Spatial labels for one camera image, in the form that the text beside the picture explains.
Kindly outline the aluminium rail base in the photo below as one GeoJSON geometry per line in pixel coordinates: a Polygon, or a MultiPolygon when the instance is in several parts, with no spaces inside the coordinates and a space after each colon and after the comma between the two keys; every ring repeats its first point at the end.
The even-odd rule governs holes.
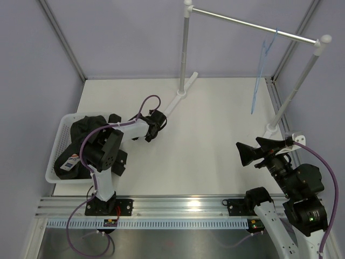
{"type": "MultiPolygon", "coordinates": [[[[241,196],[119,196],[132,199],[131,216],[125,219],[225,219],[254,216],[229,216],[223,199],[241,199],[241,196]]],[[[67,218],[78,205],[86,201],[85,196],[42,197],[38,202],[35,217],[67,218]]]]}

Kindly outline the white plastic basket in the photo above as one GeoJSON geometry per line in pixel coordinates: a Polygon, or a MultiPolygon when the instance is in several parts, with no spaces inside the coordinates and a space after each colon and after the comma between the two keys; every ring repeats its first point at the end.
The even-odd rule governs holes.
{"type": "Polygon", "coordinates": [[[72,113],[67,114],[62,117],[57,134],[53,143],[51,155],[47,165],[47,170],[45,173],[45,179],[48,183],[60,184],[87,184],[92,183],[92,179],[72,179],[72,180],[62,180],[60,179],[54,171],[54,163],[57,158],[62,154],[62,152],[71,144],[71,135],[70,128],[72,124],[80,119],[83,119],[85,116],[103,116],[106,121],[108,121],[111,112],[86,112],[86,113],[72,113]]]}

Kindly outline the black mount plate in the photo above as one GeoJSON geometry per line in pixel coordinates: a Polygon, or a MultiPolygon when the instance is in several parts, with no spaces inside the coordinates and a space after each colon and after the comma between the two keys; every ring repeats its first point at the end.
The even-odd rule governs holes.
{"type": "Polygon", "coordinates": [[[101,201],[98,198],[88,202],[85,209],[86,216],[131,216],[133,211],[132,199],[110,199],[101,201]]]}
{"type": "Polygon", "coordinates": [[[227,208],[229,216],[256,216],[253,209],[250,209],[243,198],[223,199],[222,205],[227,208]]]}

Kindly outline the blue wire hanger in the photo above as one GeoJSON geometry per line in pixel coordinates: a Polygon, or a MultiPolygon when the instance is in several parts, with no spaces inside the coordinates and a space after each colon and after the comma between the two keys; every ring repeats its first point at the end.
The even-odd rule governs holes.
{"type": "Polygon", "coordinates": [[[253,97],[252,97],[252,104],[251,104],[251,114],[254,113],[255,107],[256,107],[256,100],[257,100],[257,93],[259,89],[259,84],[260,84],[260,79],[263,76],[263,72],[266,66],[267,62],[267,56],[268,53],[270,52],[270,49],[275,41],[275,38],[278,35],[278,29],[274,31],[274,36],[272,37],[271,41],[269,43],[266,42],[266,38],[264,39],[261,50],[260,50],[260,58],[258,62],[258,67],[257,67],[257,76],[256,76],[256,82],[254,85],[254,90],[253,90],[253,97]]]}

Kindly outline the black pinstripe shirt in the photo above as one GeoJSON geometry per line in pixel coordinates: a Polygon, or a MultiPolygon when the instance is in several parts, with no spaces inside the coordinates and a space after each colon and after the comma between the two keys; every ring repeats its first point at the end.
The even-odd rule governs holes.
{"type": "MultiPolygon", "coordinates": [[[[54,163],[54,171],[62,180],[91,178],[89,170],[81,163],[79,153],[84,139],[95,129],[109,123],[120,122],[121,117],[111,114],[108,121],[101,116],[85,116],[74,122],[70,129],[71,144],[62,152],[54,163]]],[[[127,153],[120,150],[119,136],[112,128],[94,133],[86,142],[82,158],[96,169],[111,169],[113,174],[121,176],[125,171],[127,153]]]]}

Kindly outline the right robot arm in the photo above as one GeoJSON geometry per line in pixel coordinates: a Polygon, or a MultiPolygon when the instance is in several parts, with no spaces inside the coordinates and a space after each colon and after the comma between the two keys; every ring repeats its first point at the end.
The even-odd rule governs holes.
{"type": "Polygon", "coordinates": [[[278,252],[279,258],[319,258],[322,239],[328,228],[327,213],[317,194],[324,190],[318,167],[302,164],[293,168],[288,153],[306,144],[306,138],[294,133],[285,140],[257,137],[258,147],[237,142],[241,164],[259,160],[255,168],[267,168],[287,201],[284,213],[292,225],[293,242],[278,217],[273,199],[264,187],[246,191],[244,208],[256,214],[263,223],[278,252]]]}

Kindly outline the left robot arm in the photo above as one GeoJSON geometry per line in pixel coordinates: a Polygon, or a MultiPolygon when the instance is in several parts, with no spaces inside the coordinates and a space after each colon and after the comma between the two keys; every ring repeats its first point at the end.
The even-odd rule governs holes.
{"type": "Polygon", "coordinates": [[[85,215],[120,214],[121,206],[128,203],[117,200],[112,173],[116,170],[115,162],[120,155],[121,144],[139,138],[151,142],[166,124],[164,113],[151,110],[148,116],[139,113],[130,121],[108,123],[88,134],[79,152],[80,162],[89,170],[94,186],[94,192],[86,202],[85,215]]]}

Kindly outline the left black mount plate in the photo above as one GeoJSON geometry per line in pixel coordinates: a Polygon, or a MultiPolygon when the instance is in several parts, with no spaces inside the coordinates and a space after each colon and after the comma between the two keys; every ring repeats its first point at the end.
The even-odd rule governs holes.
{"type": "Polygon", "coordinates": [[[101,201],[98,198],[88,202],[85,209],[86,216],[131,216],[133,211],[132,199],[110,199],[101,201]]]}

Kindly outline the right black mount plate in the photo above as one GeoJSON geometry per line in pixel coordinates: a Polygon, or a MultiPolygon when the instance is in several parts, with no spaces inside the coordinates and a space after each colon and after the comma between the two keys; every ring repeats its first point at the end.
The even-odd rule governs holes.
{"type": "Polygon", "coordinates": [[[250,209],[243,198],[223,199],[222,205],[227,208],[229,216],[256,216],[253,209],[250,209]]]}

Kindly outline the metal clothes rack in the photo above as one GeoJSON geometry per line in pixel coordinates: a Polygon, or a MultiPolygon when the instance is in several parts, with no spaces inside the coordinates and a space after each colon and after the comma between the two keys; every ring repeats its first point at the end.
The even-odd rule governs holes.
{"type": "Polygon", "coordinates": [[[229,22],[232,24],[237,24],[241,26],[245,26],[248,28],[253,28],[255,30],[265,31],[267,33],[271,33],[273,35],[272,39],[276,39],[277,37],[282,37],[289,39],[291,43],[288,46],[287,51],[283,55],[283,59],[278,65],[278,68],[273,75],[272,82],[278,78],[279,72],[282,71],[283,67],[287,63],[287,59],[292,55],[292,51],[296,47],[297,43],[304,43],[311,45],[315,48],[310,60],[308,61],[307,65],[305,66],[304,70],[301,72],[300,77],[298,78],[293,90],[280,106],[278,111],[276,112],[273,119],[266,125],[265,133],[263,135],[264,138],[271,138],[273,135],[276,134],[278,131],[278,124],[279,121],[284,117],[285,112],[294,99],[295,95],[297,94],[299,88],[304,83],[305,79],[307,78],[308,74],[310,73],[311,69],[315,65],[316,61],[322,55],[324,50],[327,46],[332,42],[332,37],[330,35],[323,35],[319,39],[312,39],[305,36],[302,36],[301,33],[307,27],[308,22],[311,21],[311,17],[316,9],[320,5],[320,1],[312,1],[310,4],[302,22],[300,23],[298,30],[296,33],[289,33],[282,31],[277,28],[271,28],[263,25],[259,25],[256,23],[248,22],[242,19],[233,18],[226,15],[221,15],[219,13],[207,11],[204,9],[197,8],[193,5],[192,1],[184,1],[184,24],[183,24],[183,40],[182,40],[182,57],[181,57],[181,69],[180,69],[180,83],[179,88],[176,93],[176,97],[170,102],[168,107],[165,109],[164,114],[166,117],[169,117],[175,108],[179,105],[182,99],[185,99],[188,93],[189,88],[194,84],[194,82],[198,78],[198,73],[194,72],[189,79],[186,79],[186,67],[187,67],[187,51],[188,51],[188,39],[189,39],[189,27],[190,27],[190,16],[195,13],[207,17],[211,17],[214,19],[218,19],[220,21],[229,22]]]}

